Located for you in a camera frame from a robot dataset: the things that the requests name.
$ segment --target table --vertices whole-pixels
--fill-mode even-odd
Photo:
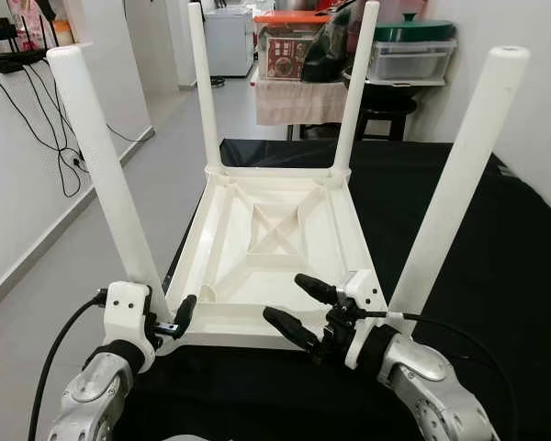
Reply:
[[[334,147],[334,141],[225,140],[221,150],[227,165],[322,167],[332,163]],[[350,189],[387,300],[449,148],[355,144]],[[520,439],[551,441],[551,209],[502,169],[492,157],[424,313],[488,346],[516,389]],[[428,325],[414,336],[452,359],[508,439],[502,386],[474,348]],[[179,433],[237,441],[421,439],[410,414],[373,378],[316,367],[302,353],[194,346],[159,357],[137,378],[116,432],[118,439],[148,440]]]

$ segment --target black stool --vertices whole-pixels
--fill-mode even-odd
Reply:
[[[359,119],[355,138],[361,140],[402,141],[406,117],[416,110],[416,101],[407,96],[382,100],[363,100],[359,109]],[[388,135],[365,135],[370,120],[390,121]]]

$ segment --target white pillar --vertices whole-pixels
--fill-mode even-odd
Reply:
[[[371,58],[371,46],[374,43],[378,11],[378,2],[367,2],[365,4],[364,18],[361,22],[361,30],[359,31],[359,41],[357,41],[357,51],[355,52],[355,60],[351,72],[351,82],[349,83],[341,131],[339,132],[339,140],[337,142],[337,151],[334,155],[334,164],[332,165],[332,173],[334,175],[346,175],[349,172],[349,160],[351,159],[355,127],[359,118],[361,97],[364,92],[365,76],[367,75],[367,68],[369,67],[369,60]]]
[[[162,284],[84,56],[78,47],[65,46],[51,49],[47,58],[129,281],[151,286],[152,311],[169,321]]]
[[[190,35],[192,36],[194,65],[196,66],[198,100],[200,102],[200,112],[202,113],[202,131],[204,132],[207,168],[209,171],[217,172],[222,167],[222,161],[220,160],[217,117],[214,112],[204,24],[202,23],[202,10],[200,8],[200,3],[190,3],[187,6],[187,12],[190,21]]]
[[[529,55],[527,49],[518,47],[489,51],[455,144],[389,303],[391,311],[422,311],[500,136]],[[470,267],[469,271],[473,272],[474,268]],[[405,334],[411,334],[415,326],[414,322],[403,321],[391,321],[391,324]]]

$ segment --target white refrigerator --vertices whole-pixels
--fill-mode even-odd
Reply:
[[[228,6],[204,18],[210,75],[246,76],[253,65],[253,11]]]

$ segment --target electrical wire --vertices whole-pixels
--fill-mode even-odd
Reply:
[[[72,125],[70,124],[70,122],[67,120],[67,118],[63,115],[63,112],[65,112],[65,106],[62,104],[61,107],[59,107],[57,104],[55,104],[55,100],[53,99],[53,97],[51,96],[51,93],[49,92],[49,89],[47,88],[47,85],[45,85],[45,82],[43,81],[43,77],[39,75],[39,73],[35,70],[35,68],[30,65],[28,67],[31,72],[33,72],[35,74],[35,76],[37,76],[37,78],[39,78],[39,81],[40,83],[43,85],[43,89],[45,89],[45,93],[47,94],[47,96],[49,97],[49,100],[50,102],[53,104],[53,106],[57,109],[57,111],[60,113],[60,115],[62,116],[63,118],[63,122],[65,122],[65,124],[67,125],[68,129],[73,133],[73,136],[75,136],[75,132],[73,131],[73,128],[72,128]],[[54,88],[55,88],[55,94],[57,94],[57,82],[55,81],[55,79],[53,78],[53,83],[54,83]]]
[[[48,66],[49,66],[49,62],[45,59],[42,60],[44,63],[46,63]],[[47,86],[45,85],[45,82],[43,81],[43,78],[39,75],[39,73],[37,73],[37,71],[33,68],[33,66],[29,66],[29,68],[31,69],[31,71],[33,71],[33,73],[39,78],[41,84],[43,85],[43,88],[45,89],[45,93],[47,94],[47,96],[49,97],[49,100],[51,101],[51,103],[56,107],[58,108],[58,111],[60,112],[60,114],[62,115],[62,112],[61,110],[59,109],[59,107],[55,104],[55,101],[53,100],[53,97],[51,96],[51,93],[49,92],[49,89],[47,88]],[[55,81],[55,79],[53,78],[53,83],[55,84],[55,93],[57,94],[57,82]],[[67,127],[72,131],[73,135],[75,136],[75,132],[73,131],[72,129],[72,125],[70,124],[70,122],[62,115],[62,118],[63,118],[63,121],[65,122],[65,124],[67,125]],[[119,136],[120,139],[124,140],[124,141],[128,141],[128,142],[146,142],[148,140],[150,140],[153,136],[155,136],[155,133],[152,132],[147,138],[142,138],[140,140],[132,140],[131,138],[128,138],[127,136],[123,135],[122,133],[120,133],[118,130],[115,130],[110,124],[107,123],[107,127],[108,129],[114,133],[115,135]]]
[[[386,318],[387,316],[388,316],[388,313],[384,311],[367,311],[365,313],[365,317]],[[451,331],[452,333],[463,337],[469,343],[471,343],[477,349],[479,349],[480,352],[484,355],[484,357],[489,361],[490,366],[498,374],[498,376],[500,377],[500,380],[502,381],[506,389],[506,393],[508,395],[508,399],[510,401],[510,406],[511,406],[510,440],[516,441],[518,439],[518,406],[516,402],[516,394],[514,393],[514,388],[512,387],[511,381],[506,375],[506,372],[504,372],[504,369],[502,368],[501,364],[496,360],[496,357],[489,351],[489,349],[483,343],[481,343],[476,337],[474,337],[467,331],[464,331],[463,329],[460,329],[454,326],[453,324],[441,322],[424,315],[411,314],[408,312],[402,312],[402,313],[394,312],[392,313],[392,317],[402,318],[403,320],[412,320],[414,322],[429,323],[435,326],[445,328],[446,330]]]
[[[45,385],[47,384],[47,377],[49,376],[49,371],[51,369],[51,364],[53,363],[53,358],[55,358],[55,354],[57,354],[57,350],[59,349],[59,346],[62,344],[63,338],[68,333],[68,331],[72,328],[75,321],[77,321],[77,319],[84,312],[86,312],[91,306],[103,305],[105,302],[106,302],[106,292],[104,290],[98,291],[98,294],[96,294],[96,296],[93,299],[89,300],[87,303],[82,305],[72,315],[72,317],[70,317],[70,319],[61,328],[61,330],[55,337],[55,340],[51,345],[51,349],[49,350],[49,353],[47,354],[47,357],[45,358],[45,361],[43,363],[43,368],[41,369],[41,372],[40,372],[39,382],[37,383],[35,400],[33,401],[33,408],[30,413],[30,420],[28,423],[28,441],[35,441],[35,437],[37,436],[37,423],[39,422],[40,405],[43,399]]]
[[[119,138],[121,138],[121,139],[123,139],[123,140],[125,140],[125,141],[128,141],[128,142],[146,142],[146,141],[150,140],[153,136],[155,136],[155,132],[152,131],[152,132],[149,134],[149,136],[148,136],[147,138],[142,138],[142,139],[140,139],[140,140],[131,140],[131,139],[127,138],[126,136],[124,136],[123,134],[121,134],[121,133],[117,132],[116,130],[114,130],[114,129],[112,128],[112,126],[110,126],[110,124],[108,124],[108,123],[107,123],[107,127],[108,127],[108,129],[109,129],[111,132],[113,132],[115,135],[119,136]]]
[[[43,112],[43,116],[47,120],[47,123],[49,124],[49,127],[51,128],[51,132],[53,134],[53,139],[55,140],[55,145],[57,147],[57,169],[59,170],[59,176],[60,176],[60,179],[61,179],[61,182],[62,182],[63,194],[67,198],[73,198],[82,189],[82,179],[80,178],[78,173],[75,171],[75,168],[73,168],[72,165],[69,165],[69,163],[67,163],[67,161],[65,161],[65,158],[63,157],[62,152],[66,151],[66,150],[70,150],[70,151],[74,152],[75,154],[77,154],[78,157],[81,157],[80,153],[67,146],[67,136],[65,135],[65,130],[63,131],[63,136],[65,137],[65,146],[63,148],[60,148],[59,141],[57,140],[57,133],[55,132],[55,128],[53,127],[53,124],[51,123],[51,119],[49,118],[49,115],[45,111],[45,107],[43,106],[43,104],[40,100],[39,92],[37,92],[37,88],[35,87],[35,84],[33,83],[32,78],[28,74],[27,69],[25,69],[24,66],[23,66],[22,70],[25,73],[25,75],[27,76],[28,82],[30,83],[31,88],[33,89],[33,92],[35,93],[35,98],[37,98],[37,102],[39,103],[39,107],[40,107],[41,111]],[[75,176],[75,180],[77,182],[77,188],[74,191],[72,191],[71,193],[67,191],[67,188],[65,186],[65,178],[63,176],[62,163],[73,173],[73,175]]]
[[[456,354],[456,353],[453,353],[453,352],[445,352],[445,351],[441,351],[441,352],[449,360],[458,360],[458,361],[476,363],[480,366],[483,366],[484,368],[487,368],[487,369],[491,370],[492,372],[495,372],[494,366],[487,360],[483,360],[481,358],[477,358],[477,357],[474,357],[474,356],[469,356],[467,354]]]
[[[47,115],[46,111],[45,111],[45,108],[43,107],[42,103],[40,102],[40,98],[39,98],[39,94],[37,92],[37,89],[34,87],[34,84],[32,83],[32,80],[30,79],[30,76],[28,75],[28,72],[26,70],[24,70],[25,74],[27,75],[29,81],[30,81],[30,84],[33,88],[33,91],[35,93],[35,97],[38,99],[39,101],[39,106],[43,112],[43,115],[45,116],[45,118],[47,119],[49,125],[51,126],[51,131],[53,133],[53,136],[55,137],[55,143],[56,143],[56,147],[53,147],[52,145],[49,145],[48,143],[46,143],[44,140],[42,140],[39,135],[37,134],[37,132],[33,129],[32,125],[30,124],[30,122],[28,121],[28,118],[25,116],[25,114],[23,113],[23,111],[20,109],[20,107],[17,105],[17,103],[15,103],[14,99],[12,98],[12,96],[8,93],[8,91],[6,90],[6,88],[4,87],[4,85],[0,82],[0,89],[2,89],[2,91],[4,92],[4,94],[6,95],[6,98],[8,99],[8,101],[10,102],[10,104],[14,107],[14,109],[17,111],[17,113],[22,117],[22,119],[25,121],[25,123],[27,124],[27,127],[28,129],[30,130],[30,132],[32,133],[33,137],[41,144],[43,145],[44,147],[48,148],[49,150],[52,150],[54,152],[57,152],[57,165],[58,165],[58,171],[59,171],[59,175],[60,175],[60,179],[61,179],[61,182],[62,182],[62,191],[63,191],[63,194],[67,197],[67,198],[72,198],[73,196],[75,196],[79,191],[80,191],[80,188],[81,188],[81,180],[80,180],[80,176],[77,174],[77,172],[75,171],[75,169],[69,164],[67,163],[67,161],[65,160],[65,158],[63,157],[62,155],[62,152],[63,152],[63,149],[61,149],[59,147],[59,143],[57,141],[57,136],[55,134],[55,129],[53,128],[52,124],[51,124],[51,120],[49,119],[49,116]],[[72,149],[72,148],[69,148],[69,147],[66,147],[65,150],[71,150],[72,152],[74,152],[75,154],[78,154],[79,155],[79,152],[77,152],[76,150]],[[77,182],[78,182],[78,188],[76,190],[74,190],[73,192],[68,192],[67,191],[67,188],[65,186],[65,179],[63,177],[63,170],[62,170],[62,163],[73,173],[74,177],[76,178]]]

